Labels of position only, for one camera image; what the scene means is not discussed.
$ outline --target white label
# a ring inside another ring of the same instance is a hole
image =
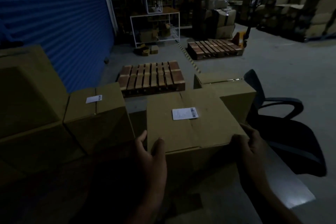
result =
[[[195,107],[173,109],[173,120],[185,120],[198,118],[198,114]]]
[[[97,102],[97,101],[100,101],[103,99],[103,95],[97,95],[97,96],[94,96],[94,97],[89,97],[86,99],[86,104],[88,103],[92,103],[92,102]]]

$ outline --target office chair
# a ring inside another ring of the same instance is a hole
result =
[[[266,98],[253,69],[244,80],[256,90],[247,122],[296,174],[325,176],[327,167],[320,145],[313,131],[301,122],[291,120],[303,111],[303,104],[295,98]],[[284,118],[260,115],[258,110],[272,105],[292,105],[294,110]]]

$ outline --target concrete floor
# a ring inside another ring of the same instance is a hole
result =
[[[237,25],[237,30],[246,27]],[[181,45],[187,46],[187,37],[181,39]],[[106,66],[101,84],[114,82],[122,65],[144,64],[177,60],[186,81],[186,87],[192,88],[194,67],[185,58],[176,43],[160,45],[159,54],[149,57],[136,56],[129,45],[115,46]],[[324,153],[328,175],[323,178],[311,175],[299,175],[299,178],[316,196],[316,200],[294,208],[294,212],[304,223],[335,223],[336,211],[336,135],[334,111],[336,103],[336,41],[298,43],[267,34],[256,29],[251,30],[247,48],[242,57],[196,61],[202,72],[234,71],[244,74],[254,69],[263,85],[266,97],[292,97],[304,103],[305,110],[294,120],[308,125],[315,133]],[[146,98],[126,99],[128,112],[145,110]],[[274,106],[263,109],[262,114],[284,116],[290,107]],[[207,205],[215,205],[218,198],[209,197]],[[212,207],[211,222],[222,223],[223,209]],[[204,223],[206,213],[202,210],[178,216],[169,223]],[[229,223],[259,223],[257,216],[245,220],[236,216]]]

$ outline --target chair backrest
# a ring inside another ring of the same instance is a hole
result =
[[[265,94],[259,78],[255,71],[251,69],[244,75],[244,80],[257,92],[253,101],[253,105],[258,110],[265,101]]]

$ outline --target yellow black floor stripe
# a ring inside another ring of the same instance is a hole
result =
[[[183,54],[185,55],[185,57],[187,58],[187,60],[189,60],[190,63],[192,64],[192,66],[196,69],[196,71],[197,71],[198,73],[201,73],[201,70],[200,70],[200,69],[198,68],[198,66],[195,64],[195,62],[193,61],[193,59],[191,58],[191,56],[189,55],[189,53],[185,50],[185,48],[183,48],[183,47],[181,46],[180,43],[177,43],[177,44],[178,44],[179,48],[182,50],[182,52],[183,52]]]

